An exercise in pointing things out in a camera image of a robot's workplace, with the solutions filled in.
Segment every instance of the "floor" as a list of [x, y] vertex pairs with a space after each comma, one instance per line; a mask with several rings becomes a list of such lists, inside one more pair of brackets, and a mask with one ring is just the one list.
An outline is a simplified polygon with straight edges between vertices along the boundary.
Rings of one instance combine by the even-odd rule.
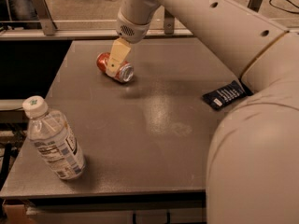
[[[247, 7], [249, 0], [234, 0]], [[290, 0], [299, 6], [299, 0]], [[46, 0], [52, 18], [61, 30], [73, 29], [110, 29], [114, 28], [115, 19], [121, 0]], [[271, 20], [291, 28], [299, 27], [299, 7], [286, 0], [263, 0], [259, 13]], [[281, 9], [298, 12], [290, 13]], [[156, 12], [151, 29], [163, 28], [164, 8]]]

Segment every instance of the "gray table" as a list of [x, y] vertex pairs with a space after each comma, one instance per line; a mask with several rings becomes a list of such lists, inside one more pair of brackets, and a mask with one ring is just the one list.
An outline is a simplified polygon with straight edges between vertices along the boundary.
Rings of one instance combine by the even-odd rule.
[[120, 84], [95, 60], [112, 41], [74, 41], [47, 101], [62, 110], [87, 160], [62, 181], [26, 141], [0, 196], [95, 197], [205, 190], [211, 137], [232, 107], [213, 111], [201, 95], [235, 76], [197, 39], [147, 39], [128, 61], [135, 78]]

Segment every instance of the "red soda can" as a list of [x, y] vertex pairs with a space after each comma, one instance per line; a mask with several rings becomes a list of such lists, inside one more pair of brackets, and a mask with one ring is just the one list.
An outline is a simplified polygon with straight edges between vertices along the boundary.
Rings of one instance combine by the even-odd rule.
[[[99, 56], [96, 59], [97, 67], [104, 73], [106, 73], [107, 70], [109, 57], [110, 57], [110, 53], [106, 52], [106, 53], [99, 54]], [[126, 83], [132, 79], [133, 74], [134, 74], [134, 68], [130, 63], [125, 61], [123, 62], [117, 74], [113, 78], [118, 80], [120, 83]]]

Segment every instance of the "plastic water bottle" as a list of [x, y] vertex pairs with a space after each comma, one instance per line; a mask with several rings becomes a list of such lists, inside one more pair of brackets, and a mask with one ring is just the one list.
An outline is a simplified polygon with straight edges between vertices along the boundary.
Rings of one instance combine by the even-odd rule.
[[85, 159], [65, 115], [49, 109], [40, 96], [28, 98], [22, 106], [29, 118], [27, 138], [50, 169], [64, 180], [79, 177]]

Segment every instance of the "bottle label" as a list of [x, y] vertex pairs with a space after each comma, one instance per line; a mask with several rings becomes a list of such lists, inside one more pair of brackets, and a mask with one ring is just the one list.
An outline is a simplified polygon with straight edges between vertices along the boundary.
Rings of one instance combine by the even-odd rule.
[[33, 141], [42, 158], [61, 179], [80, 175], [85, 167], [83, 152], [69, 125], [54, 137]]

